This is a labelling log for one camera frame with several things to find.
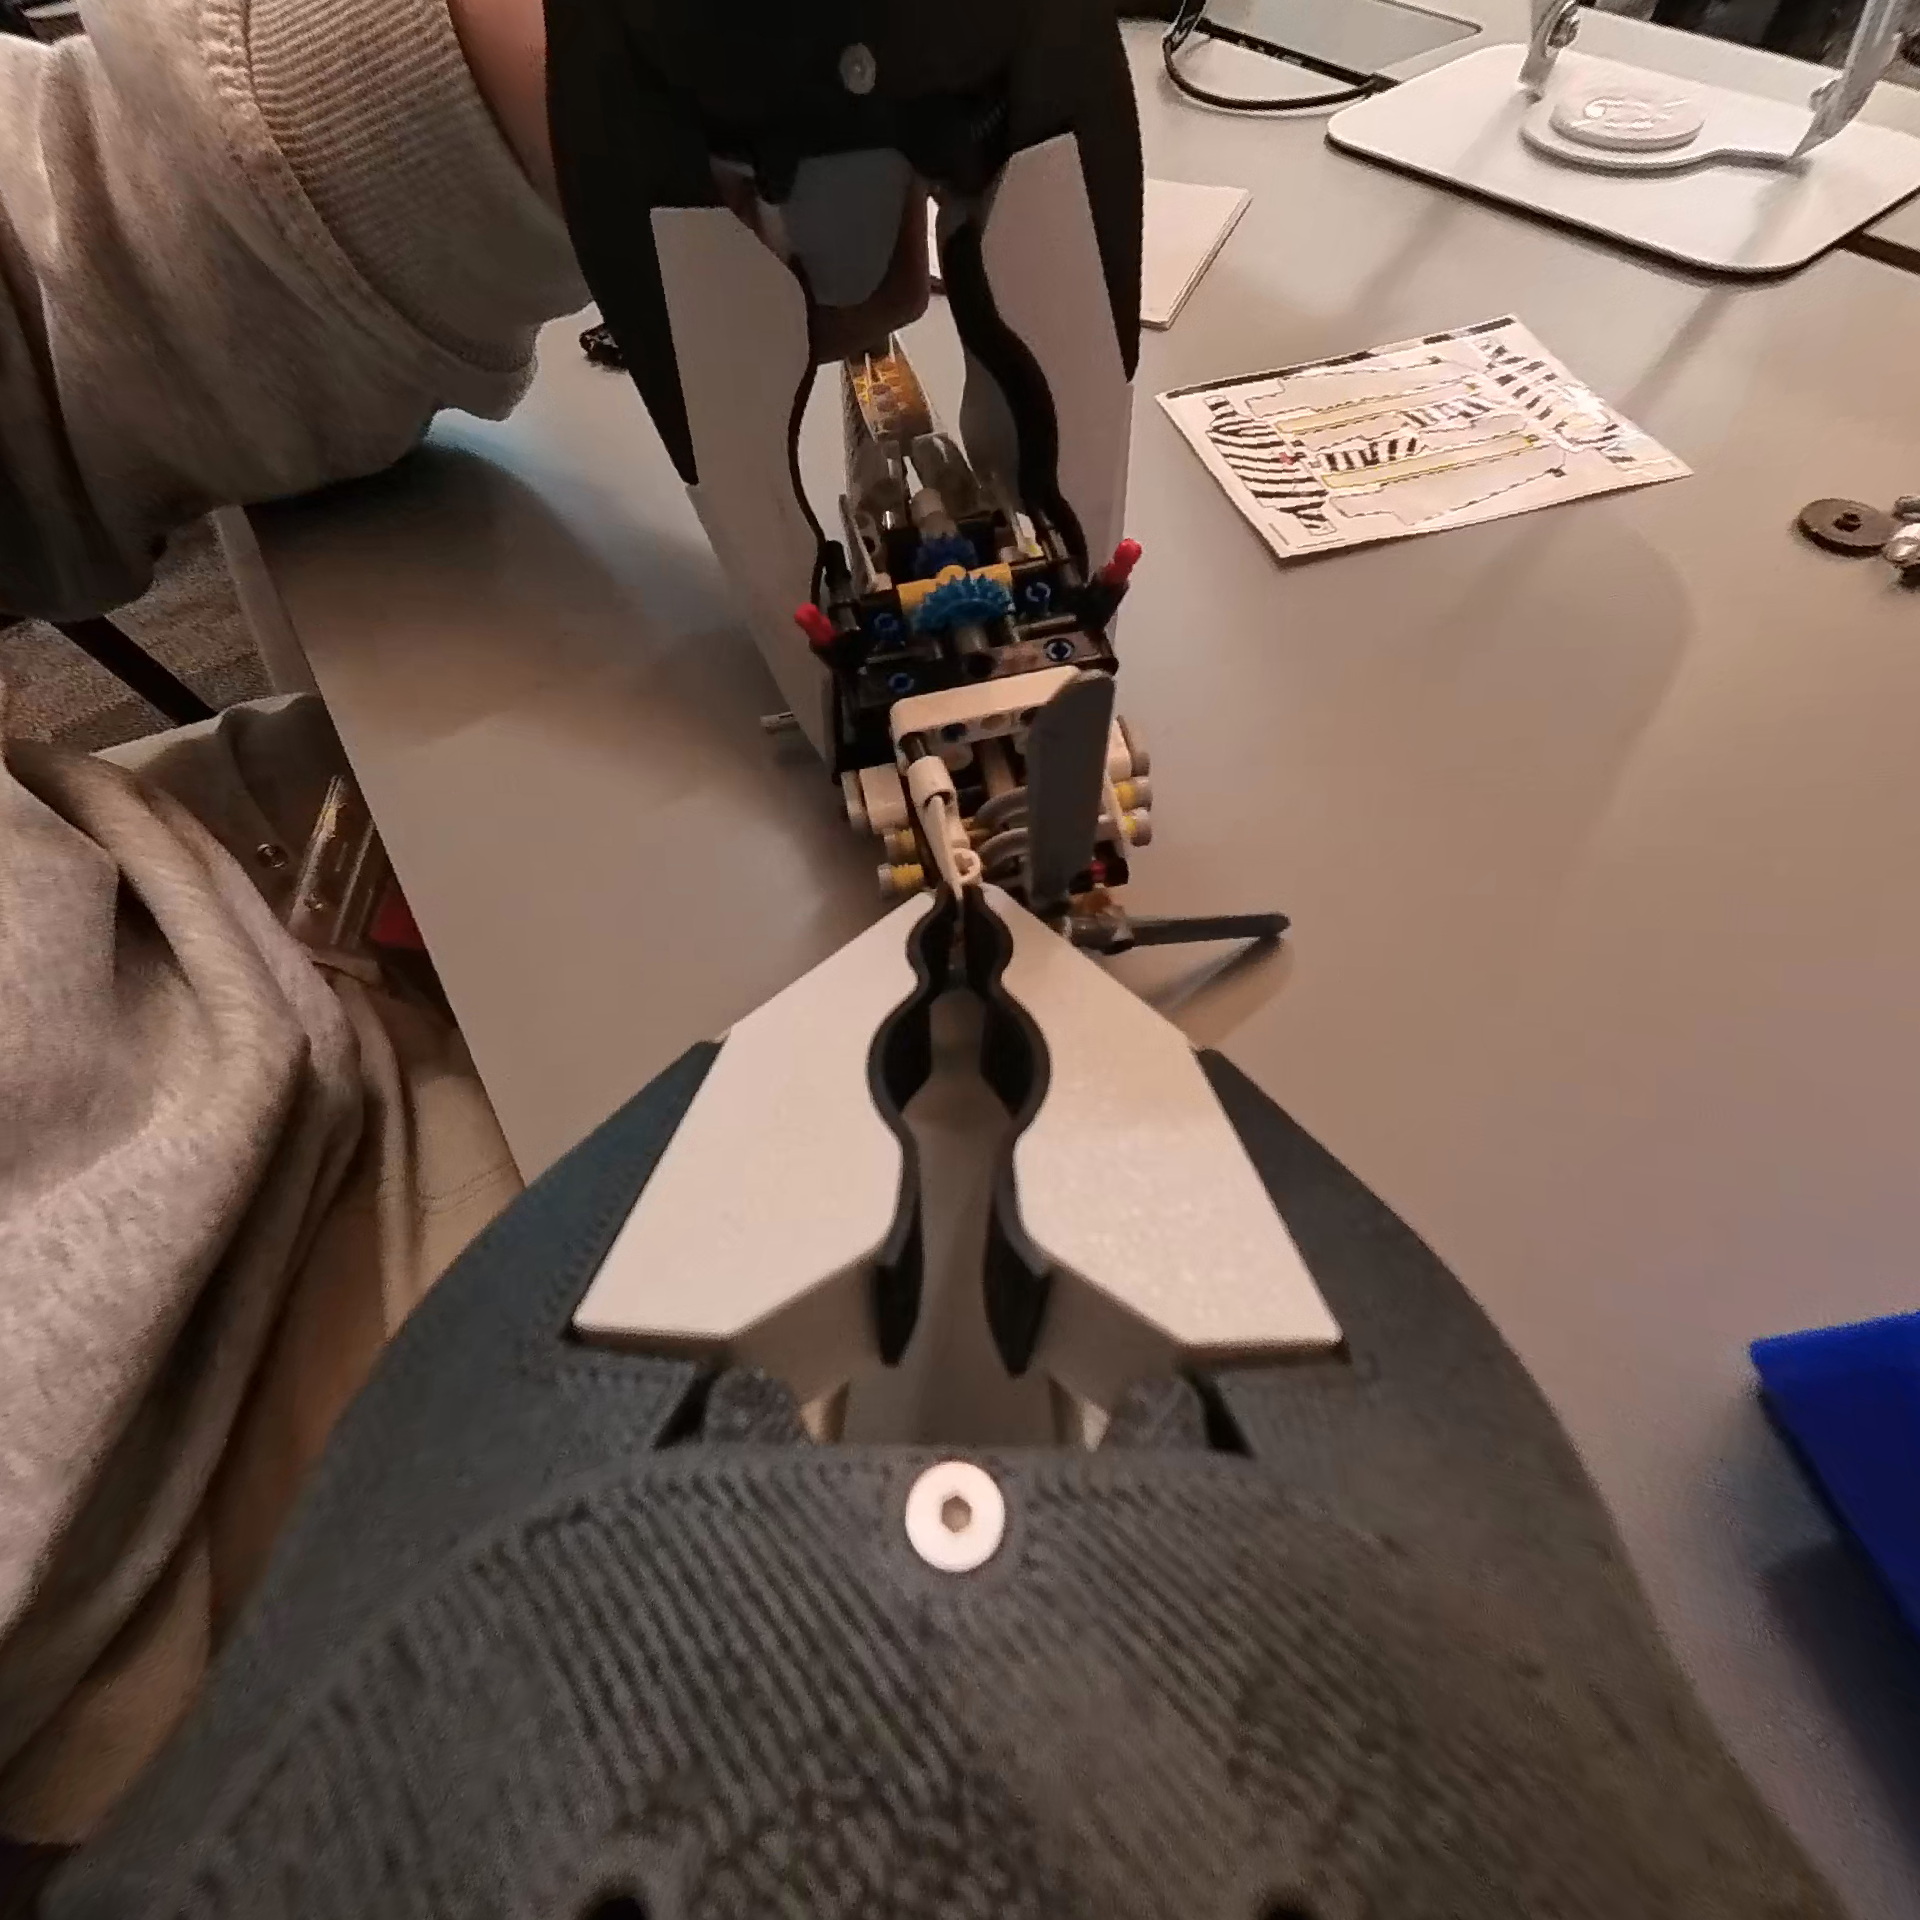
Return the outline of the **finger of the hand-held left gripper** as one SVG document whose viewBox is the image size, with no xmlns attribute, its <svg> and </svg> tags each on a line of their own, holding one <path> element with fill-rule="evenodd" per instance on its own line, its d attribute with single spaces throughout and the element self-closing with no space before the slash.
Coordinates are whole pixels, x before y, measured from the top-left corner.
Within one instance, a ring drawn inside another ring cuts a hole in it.
<svg viewBox="0 0 1920 1920">
<path fill-rule="evenodd" d="M 1074 133 L 1018 149 L 991 186 L 941 197 L 937 257 L 962 351 L 958 437 L 975 472 L 1068 534 L 1122 532 L 1134 417 L 1134 167 L 1089 183 Z"/>
<path fill-rule="evenodd" d="M 823 532 L 798 479 L 814 381 L 798 274 L 729 207 L 651 216 L 694 478 L 689 497 L 785 706 L 833 759 L 833 681 L 795 612 Z"/>
</svg>

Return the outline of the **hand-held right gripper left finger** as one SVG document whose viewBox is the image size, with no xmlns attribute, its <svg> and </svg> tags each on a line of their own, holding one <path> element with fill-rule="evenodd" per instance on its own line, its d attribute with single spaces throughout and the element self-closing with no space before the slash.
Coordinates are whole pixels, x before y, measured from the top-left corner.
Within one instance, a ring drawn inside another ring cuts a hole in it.
<svg viewBox="0 0 1920 1920">
<path fill-rule="evenodd" d="M 748 1369 L 899 1364 L 922 1313 L 929 1081 L 958 901 L 902 902 L 711 1054 L 571 1326 Z"/>
</svg>

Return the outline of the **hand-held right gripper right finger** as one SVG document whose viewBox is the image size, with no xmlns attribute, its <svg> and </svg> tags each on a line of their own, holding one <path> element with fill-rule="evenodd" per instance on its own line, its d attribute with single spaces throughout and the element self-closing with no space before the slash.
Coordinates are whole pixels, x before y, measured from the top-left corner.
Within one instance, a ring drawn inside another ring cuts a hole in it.
<svg viewBox="0 0 1920 1920">
<path fill-rule="evenodd" d="M 997 887 L 965 897 L 965 957 L 1011 1125 L 982 1263 L 1006 1369 L 1334 1353 L 1332 1310 L 1185 1032 Z"/>
</svg>

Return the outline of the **zebra-striped lego helicopter model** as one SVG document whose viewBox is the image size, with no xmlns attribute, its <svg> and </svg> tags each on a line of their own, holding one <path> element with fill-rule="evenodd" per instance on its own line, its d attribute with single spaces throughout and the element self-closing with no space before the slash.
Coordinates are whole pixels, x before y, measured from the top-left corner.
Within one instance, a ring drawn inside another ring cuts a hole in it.
<svg viewBox="0 0 1920 1920">
<path fill-rule="evenodd" d="M 1114 622 L 1140 557 L 1089 566 L 980 478 L 899 341 L 839 374 L 846 538 L 795 618 L 833 681 L 829 767 L 881 852 L 890 905 L 929 881 L 902 760 L 937 751 L 998 887 L 1081 950 L 1276 943 L 1278 910 L 1137 917 L 1121 897 L 1153 837 L 1150 756 L 1115 713 Z"/>
</svg>

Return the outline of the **person's left forearm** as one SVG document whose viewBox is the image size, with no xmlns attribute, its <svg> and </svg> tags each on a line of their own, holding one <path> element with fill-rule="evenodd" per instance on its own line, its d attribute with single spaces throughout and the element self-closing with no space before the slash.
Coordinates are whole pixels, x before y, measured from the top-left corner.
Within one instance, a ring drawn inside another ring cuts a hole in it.
<svg viewBox="0 0 1920 1920">
<path fill-rule="evenodd" d="M 2 602 L 503 417 L 587 304 L 540 1 L 84 5 L 2 50 Z"/>
</svg>

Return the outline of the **person's left hand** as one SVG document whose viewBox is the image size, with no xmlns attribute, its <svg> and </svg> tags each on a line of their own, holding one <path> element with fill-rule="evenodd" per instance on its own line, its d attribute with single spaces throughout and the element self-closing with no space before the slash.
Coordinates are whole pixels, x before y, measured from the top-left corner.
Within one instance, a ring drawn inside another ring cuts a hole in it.
<svg viewBox="0 0 1920 1920">
<path fill-rule="evenodd" d="M 855 309 L 853 325 L 861 342 L 883 341 L 923 318 L 930 301 L 932 207 L 932 197 L 922 186 L 902 205 L 892 257 L 870 297 Z"/>
</svg>

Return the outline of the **white instruction booklet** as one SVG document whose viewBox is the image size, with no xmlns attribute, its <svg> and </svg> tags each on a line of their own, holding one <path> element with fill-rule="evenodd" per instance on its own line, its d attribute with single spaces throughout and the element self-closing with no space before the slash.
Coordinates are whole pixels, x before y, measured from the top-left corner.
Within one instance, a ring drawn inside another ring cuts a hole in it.
<svg viewBox="0 0 1920 1920">
<path fill-rule="evenodd" d="M 1143 328 L 1170 328 L 1251 201 L 1242 185 L 1143 180 Z"/>
</svg>

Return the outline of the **zebra-print sticker sheet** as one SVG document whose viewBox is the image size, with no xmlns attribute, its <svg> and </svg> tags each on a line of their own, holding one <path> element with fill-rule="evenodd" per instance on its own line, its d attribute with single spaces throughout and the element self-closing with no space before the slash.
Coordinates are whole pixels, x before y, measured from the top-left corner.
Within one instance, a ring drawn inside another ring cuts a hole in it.
<svg viewBox="0 0 1920 1920">
<path fill-rule="evenodd" d="M 1159 408 L 1279 564 L 1692 478 L 1516 318 L 1194 381 Z"/>
</svg>

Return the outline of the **clear plastic bag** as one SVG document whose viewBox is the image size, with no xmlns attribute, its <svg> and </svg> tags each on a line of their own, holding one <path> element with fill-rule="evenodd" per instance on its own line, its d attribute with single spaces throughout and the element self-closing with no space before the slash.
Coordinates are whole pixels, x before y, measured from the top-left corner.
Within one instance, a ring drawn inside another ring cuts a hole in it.
<svg viewBox="0 0 1920 1920">
<path fill-rule="evenodd" d="M 394 892 L 394 864 L 349 775 L 326 781 L 283 922 L 314 952 L 358 952 Z"/>
</svg>

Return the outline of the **white round puck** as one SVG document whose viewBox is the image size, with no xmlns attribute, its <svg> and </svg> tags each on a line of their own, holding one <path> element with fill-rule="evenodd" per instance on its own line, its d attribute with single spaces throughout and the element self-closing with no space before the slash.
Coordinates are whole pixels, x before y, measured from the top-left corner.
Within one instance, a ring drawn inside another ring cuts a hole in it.
<svg viewBox="0 0 1920 1920">
<path fill-rule="evenodd" d="M 1639 160 L 1694 145 L 1705 124 L 1697 95 L 1631 76 L 1596 76 L 1545 94 L 1527 110 L 1522 135 L 1547 152 Z"/>
</svg>

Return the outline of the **white flat stand base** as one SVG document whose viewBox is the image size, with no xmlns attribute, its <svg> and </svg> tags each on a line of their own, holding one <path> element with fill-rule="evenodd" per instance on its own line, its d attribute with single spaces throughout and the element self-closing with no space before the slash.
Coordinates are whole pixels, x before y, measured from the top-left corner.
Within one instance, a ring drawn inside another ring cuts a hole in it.
<svg viewBox="0 0 1920 1920">
<path fill-rule="evenodd" d="M 1445 62 L 1327 121 L 1357 160 L 1543 216 L 1577 232 L 1733 279 L 1797 272 L 1916 197 L 1916 94 L 1879 86 L 1833 136 L 1798 154 L 1815 89 L 1682 78 L 1653 54 L 1570 50 L 1527 86 L 1521 40 Z M 1692 105 L 1692 142 L 1603 150 L 1555 124 L 1575 106 Z"/>
</svg>

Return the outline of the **person's grey hoodie torso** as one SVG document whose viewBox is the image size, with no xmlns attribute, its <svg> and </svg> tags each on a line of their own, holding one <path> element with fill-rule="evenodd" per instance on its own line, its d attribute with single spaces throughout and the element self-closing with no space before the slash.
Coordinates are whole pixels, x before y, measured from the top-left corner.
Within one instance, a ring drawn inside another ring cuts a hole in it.
<svg viewBox="0 0 1920 1920">
<path fill-rule="evenodd" d="M 210 1646 L 209 1495 L 353 1159 L 353 1026 L 250 855 L 4 750 L 4 1839 L 87 1838 Z"/>
</svg>

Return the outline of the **blue plastic storage bin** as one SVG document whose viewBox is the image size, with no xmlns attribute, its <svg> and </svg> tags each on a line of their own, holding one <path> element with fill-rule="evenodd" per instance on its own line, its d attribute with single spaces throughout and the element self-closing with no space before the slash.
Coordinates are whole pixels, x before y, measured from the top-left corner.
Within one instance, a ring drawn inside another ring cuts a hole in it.
<svg viewBox="0 0 1920 1920">
<path fill-rule="evenodd" d="M 1909 1629 L 1918 1628 L 1918 1312 L 1764 1335 L 1761 1398 Z"/>
</svg>

